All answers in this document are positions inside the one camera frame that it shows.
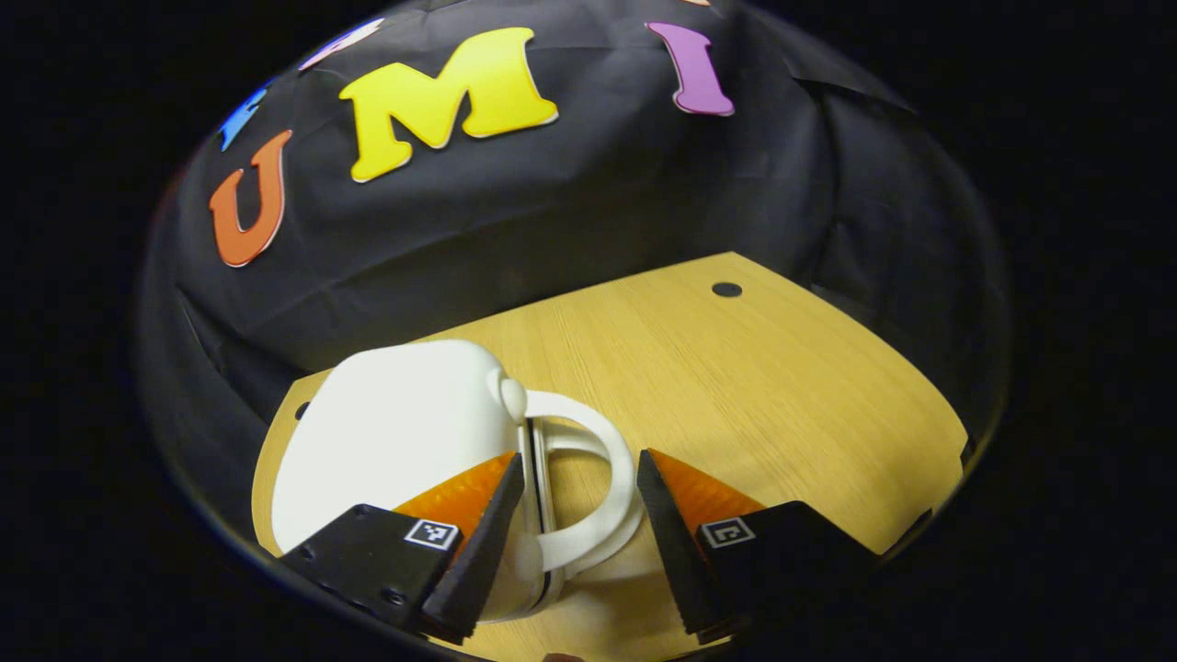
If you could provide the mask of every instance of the letter cutout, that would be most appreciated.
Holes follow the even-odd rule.
[[[670,59],[678,73],[678,91],[674,92],[674,105],[687,113],[703,115],[731,115],[736,106],[724,97],[719,88],[716,68],[707,55],[711,40],[681,26],[650,22],[646,27],[663,38]]]
[[[445,147],[467,93],[470,117],[461,128],[473,138],[556,121],[556,104],[539,95],[527,67],[524,45],[534,34],[526,27],[476,34],[458,45],[435,79],[394,62],[344,87],[339,98],[355,108],[359,147],[352,179],[363,184],[408,163],[413,147],[397,140],[390,117],[430,147]]]
[[[326,46],[320,48],[318,53],[311,55],[311,58],[307,61],[299,65],[298,71],[306,71],[313,67],[314,65],[319,64],[327,55],[331,55],[332,53],[338,53],[344,48],[347,48],[352,44],[355,44],[357,41],[367,39],[368,37],[372,35],[372,33],[377,31],[378,27],[380,27],[380,24],[383,22],[384,19],[368,21],[361,25],[360,27],[348,32],[347,34],[340,37],[339,39],[332,41],[331,44],[327,44]]]
[[[261,104],[261,98],[266,95],[266,91],[270,88],[270,82],[262,85],[261,90],[254,92],[252,97],[238,106],[238,108],[233,111],[233,114],[228,115],[228,119],[221,125],[221,152],[228,148],[230,143],[237,138],[241,127],[250,121],[253,113],[258,112],[258,106]]]
[[[245,171],[237,170],[225,178],[208,200],[208,210],[213,212],[213,232],[217,237],[217,250],[221,260],[232,267],[240,267],[253,262],[270,247],[278,227],[282,224],[286,211],[286,186],[282,181],[282,146],[291,139],[293,131],[284,131],[270,139],[253,154],[251,165],[258,168],[258,190],[261,208],[258,220],[248,230],[241,230],[237,213],[237,185]]]

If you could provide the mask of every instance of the wooden table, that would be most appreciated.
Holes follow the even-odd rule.
[[[720,297],[712,285],[743,289]],[[670,454],[774,505],[800,499],[883,552],[962,477],[965,431],[910,363],[809,291],[736,253],[596,285],[421,340],[465,338],[530,389],[596,408],[637,459]],[[254,521],[268,532],[273,488],[293,410],[327,372],[297,382],[259,457]],[[552,461],[558,524],[605,495],[607,465]],[[683,631],[649,521],[616,556],[565,585],[547,610],[480,624],[459,650],[538,662],[657,661],[699,648]]]

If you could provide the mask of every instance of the yellow letter m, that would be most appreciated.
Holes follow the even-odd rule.
[[[339,93],[355,108],[359,160],[352,179],[367,181],[393,171],[413,155],[397,140],[390,115],[434,150],[450,143],[461,99],[470,94],[470,117],[461,128],[474,138],[554,121],[556,104],[544,99],[527,68],[524,45],[534,37],[526,27],[476,34],[463,41],[441,73],[430,78],[394,62],[352,81]]]

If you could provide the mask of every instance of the white mug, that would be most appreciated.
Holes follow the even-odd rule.
[[[544,417],[573,421],[587,432],[538,421]],[[560,449],[606,459],[612,481],[593,512],[557,530],[547,456]],[[481,621],[526,616],[633,535],[641,517],[633,458],[600,412],[524,389],[491,352],[467,340],[365,351],[332,370],[279,465],[274,538],[286,554],[355,504],[392,510],[511,451],[524,456],[525,486]]]

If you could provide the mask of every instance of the wood grain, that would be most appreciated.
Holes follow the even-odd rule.
[[[719,297],[711,290],[718,282],[743,293]],[[626,436],[634,459],[656,448],[762,503],[805,501],[876,552],[960,479],[965,431],[935,386],[853,319],[736,253],[421,340],[440,338],[479,343],[527,388],[596,408]],[[259,539],[268,527],[259,491],[267,481],[272,490],[282,437],[293,430],[286,419],[325,375],[292,388],[267,437],[274,449],[262,450],[254,485]],[[558,522],[572,524],[605,495],[607,468],[577,455],[551,465]],[[459,649],[504,661],[566,653],[594,662],[665,660],[696,648],[644,522],[620,552],[566,584],[551,608],[480,624]]]

